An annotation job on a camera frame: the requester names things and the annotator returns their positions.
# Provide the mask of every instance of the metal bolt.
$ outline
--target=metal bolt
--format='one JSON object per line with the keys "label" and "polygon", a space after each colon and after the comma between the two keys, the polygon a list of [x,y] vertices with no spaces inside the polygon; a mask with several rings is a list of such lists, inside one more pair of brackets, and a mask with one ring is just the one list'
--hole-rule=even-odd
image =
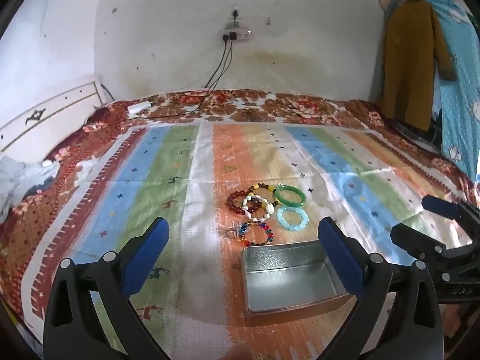
{"label": "metal bolt", "polygon": [[383,257],[378,253],[372,253],[370,259],[376,264],[380,264],[383,261]]}
{"label": "metal bolt", "polygon": [[61,266],[62,268],[67,268],[69,265],[70,265],[70,259],[63,259],[63,260],[60,262],[60,266]]}
{"label": "metal bolt", "polygon": [[103,261],[110,262],[115,260],[115,257],[117,257],[117,254],[114,251],[108,251],[103,255]]}
{"label": "metal bolt", "polygon": [[415,262],[415,265],[417,266],[418,269],[422,269],[422,270],[427,267],[425,263],[423,261],[420,261],[419,259],[417,259],[417,261]]}

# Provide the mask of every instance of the white beaded bracelet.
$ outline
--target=white beaded bracelet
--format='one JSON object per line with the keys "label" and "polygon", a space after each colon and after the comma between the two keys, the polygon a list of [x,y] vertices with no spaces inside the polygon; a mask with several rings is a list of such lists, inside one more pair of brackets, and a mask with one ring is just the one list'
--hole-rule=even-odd
{"label": "white beaded bracelet", "polygon": [[[265,203],[265,215],[262,216],[260,219],[252,217],[251,213],[248,212],[248,206],[247,202],[248,200],[256,199],[260,202]],[[243,205],[242,205],[243,212],[245,212],[245,215],[248,216],[248,219],[251,220],[252,222],[265,222],[268,218],[270,218],[270,215],[273,214],[275,211],[275,207],[272,203],[269,203],[267,199],[261,197],[260,195],[247,195],[245,199],[243,199]]]}

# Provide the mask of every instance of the headboard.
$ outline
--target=headboard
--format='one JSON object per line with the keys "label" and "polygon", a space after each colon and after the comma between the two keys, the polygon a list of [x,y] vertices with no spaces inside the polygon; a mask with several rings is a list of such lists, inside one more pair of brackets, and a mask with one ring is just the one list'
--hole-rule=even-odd
{"label": "headboard", "polygon": [[63,139],[78,130],[106,103],[95,76],[39,102],[0,127],[0,155],[21,162],[41,162]]}

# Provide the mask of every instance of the bracelet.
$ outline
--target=bracelet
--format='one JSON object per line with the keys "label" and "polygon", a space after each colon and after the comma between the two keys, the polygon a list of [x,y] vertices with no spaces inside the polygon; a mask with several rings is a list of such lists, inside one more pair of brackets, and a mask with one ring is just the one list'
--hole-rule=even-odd
{"label": "bracelet", "polygon": [[[265,215],[262,216],[260,219],[252,217],[251,213],[248,211],[247,202],[253,199],[256,199],[259,202],[262,202],[263,203],[262,206],[265,207]],[[258,222],[258,221],[265,222],[268,218],[270,218],[270,214],[273,214],[273,212],[275,211],[275,207],[273,206],[273,204],[269,203],[267,199],[262,198],[260,195],[253,195],[253,196],[247,195],[243,200],[242,209],[245,212],[245,215],[248,216],[248,219],[251,220],[252,222]]]}
{"label": "bracelet", "polygon": [[[246,195],[247,193],[244,190],[231,193],[226,200],[226,205],[229,208],[229,210],[235,212],[236,214],[240,214],[240,215],[243,214],[243,208],[236,206],[234,203],[234,200],[239,196],[244,197]],[[251,214],[258,211],[258,209],[262,206],[261,203],[258,201],[253,201],[252,203],[253,203],[253,206],[248,208],[248,212],[250,212]]]}
{"label": "bracelet", "polygon": [[[258,188],[265,188],[266,190],[273,192],[275,197],[275,188],[271,185],[264,184],[264,183],[253,184],[250,188],[248,188],[248,194],[250,196],[253,196],[254,191],[257,190]],[[273,207],[277,206],[279,203],[280,202],[278,201],[278,199],[274,199],[274,202],[272,203]]]}
{"label": "bracelet", "polygon": [[[301,198],[301,202],[300,203],[291,202],[290,200],[282,198],[282,196],[280,195],[281,191],[291,191],[296,193]],[[307,197],[305,196],[305,194],[302,191],[300,191],[298,188],[295,188],[291,185],[278,184],[277,188],[275,188],[275,197],[278,199],[278,201],[280,201],[280,203],[285,204],[286,206],[289,206],[289,207],[301,207],[307,201]]]}
{"label": "bracelet", "polygon": [[[265,233],[267,234],[267,241],[262,242],[261,244],[256,244],[255,242],[250,242],[249,240],[245,239],[245,232],[247,231],[248,226],[260,226],[263,230],[265,230]],[[238,237],[240,238],[240,241],[242,241],[244,246],[268,245],[271,244],[273,241],[273,231],[266,223],[245,222],[243,225],[241,225],[240,230],[238,231]]]}
{"label": "bracelet", "polygon": [[[284,211],[293,211],[296,212],[298,215],[301,217],[301,222],[299,225],[291,225],[289,224],[283,217],[283,212]],[[308,214],[305,212],[303,208],[300,207],[289,207],[289,206],[284,206],[281,207],[277,210],[277,220],[282,225],[285,229],[290,230],[290,231],[300,231],[305,228],[307,225],[309,218]]]}

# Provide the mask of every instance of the rectangular metal container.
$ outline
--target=rectangular metal container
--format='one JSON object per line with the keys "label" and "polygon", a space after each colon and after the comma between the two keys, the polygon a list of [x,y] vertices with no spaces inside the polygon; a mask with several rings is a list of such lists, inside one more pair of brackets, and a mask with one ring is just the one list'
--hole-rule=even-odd
{"label": "rectangular metal container", "polygon": [[241,264],[252,314],[295,310],[345,295],[335,302],[338,308],[350,298],[319,241],[246,247]]}

